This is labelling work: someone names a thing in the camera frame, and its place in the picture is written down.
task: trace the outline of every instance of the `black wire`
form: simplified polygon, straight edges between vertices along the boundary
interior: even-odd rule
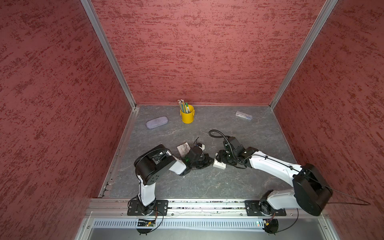
[[[288,167],[288,168],[290,168],[290,169],[293,169],[293,170],[295,170],[296,172],[300,172],[300,171],[294,169],[293,167],[290,167],[290,166],[288,166],[288,165],[286,165],[286,164],[284,164],[284,163],[282,163],[282,162],[279,162],[279,161],[276,161],[276,160],[274,160],[274,159],[271,159],[271,158],[269,158],[268,156],[263,156],[263,155],[258,155],[258,154],[253,154],[253,156],[264,157],[264,158],[266,158],[266,159],[269,159],[269,160],[278,162],[278,163],[280,163],[281,165],[284,165],[284,166],[286,166],[286,167]],[[349,196],[349,197],[351,197],[351,198],[353,198],[353,199],[356,199],[356,200],[365,202],[364,204],[352,203],[352,202],[329,202],[328,204],[352,204],[352,205],[361,205],[361,206],[369,206],[369,205],[371,205],[370,202],[367,202],[367,201],[362,200],[362,199],[360,199],[360,198],[358,198],[358,197],[354,197],[354,196],[351,196],[351,195],[349,195],[349,194],[343,193],[343,192],[341,192],[341,191],[339,191],[339,190],[333,189],[333,188],[331,188],[330,186],[324,185],[324,184],[320,183],[319,181],[317,181],[316,179],[313,179],[313,178],[311,178],[311,177],[309,177],[309,176],[306,176],[306,177],[309,178],[309,179],[311,179],[312,181],[317,182],[318,184],[320,184],[320,185],[322,185],[322,186],[324,186],[324,187],[326,187],[326,188],[328,188],[328,189],[332,189],[332,190],[334,190],[335,192],[338,192],[338,193],[344,194],[344,195],[346,195],[346,196]]]
[[[131,199],[128,201],[128,210],[129,210],[129,203],[130,203],[133,199],[136,199],[137,201],[139,201],[139,199],[138,199],[137,196],[131,198]],[[155,210],[155,209],[150,209],[150,208],[149,208],[149,210],[152,210],[152,211],[156,211],[156,212],[161,213],[161,215],[163,216],[163,218],[161,219],[160,224],[159,224],[157,227],[155,227],[154,229],[152,229],[151,231],[147,232],[147,234],[150,233],[150,232],[153,232],[154,230],[156,230],[156,229],[163,223],[163,220],[164,220],[164,214],[163,214],[162,212],[160,212],[160,211],[158,211],[158,210]]]
[[[153,232],[154,230],[156,230],[162,223],[163,223],[163,220],[164,220],[164,214],[158,210],[155,210],[155,209],[149,209],[149,210],[153,210],[153,211],[157,211],[159,213],[161,213],[161,215],[163,216],[163,218],[161,219],[161,223],[159,225],[157,225],[157,227],[155,227],[154,229],[152,229],[151,231],[149,231],[148,233],[150,232]]]
[[[296,220],[294,221],[294,223],[292,223],[291,226],[289,226],[289,227],[287,227],[287,228],[285,228],[285,229],[283,229],[283,230],[277,231],[277,232],[275,232],[275,233],[285,231],[285,230],[287,230],[288,228],[292,227],[292,226],[297,222],[297,220],[299,219],[299,209],[296,209],[296,210],[297,210],[297,217],[296,217]]]
[[[213,135],[212,132],[217,132],[217,133],[221,134],[221,136]],[[226,135],[224,135],[222,132],[220,132],[219,130],[216,130],[216,129],[212,129],[212,130],[210,130],[210,131],[208,132],[208,135],[211,136],[211,137],[215,137],[215,138],[222,138],[222,137],[223,137],[223,138],[227,141],[227,143],[228,143],[229,149],[231,150],[231,154],[232,154],[232,157],[234,158],[234,160],[235,160],[236,162],[242,164],[242,163],[238,160],[237,156],[233,153],[232,146],[231,146],[231,144],[229,143],[229,141],[228,141],[228,139],[227,139],[227,138],[230,137],[230,136],[226,136]],[[243,167],[237,167],[237,166],[235,166],[235,165],[233,165],[233,164],[230,164],[230,165],[234,166],[235,168],[239,168],[239,169],[246,169],[246,168],[247,168],[247,166],[245,166],[245,167],[243,168]]]

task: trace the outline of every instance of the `small white object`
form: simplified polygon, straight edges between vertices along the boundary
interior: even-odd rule
[[[249,115],[249,114],[246,114],[246,113],[242,113],[242,112],[239,112],[239,111],[236,112],[236,116],[244,118],[244,119],[247,119],[247,120],[252,120],[252,115]]]
[[[181,144],[180,146],[177,146],[177,150],[179,151],[181,157],[185,157],[189,153],[189,150],[191,150],[191,148],[186,142],[184,144]]]
[[[159,117],[159,118],[155,118],[155,119],[152,119],[152,120],[149,120],[147,122],[147,128],[149,129],[152,129],[152,128],[155,128],[155,127],[159,127],[161,125],[164,125],[168,122],[168,118],[163,116],[163,117]]]
[[[220,168],[220,169],[225,169],[227,165],[225,163],[219,162],[215,159],[214,161],[214,167]]]

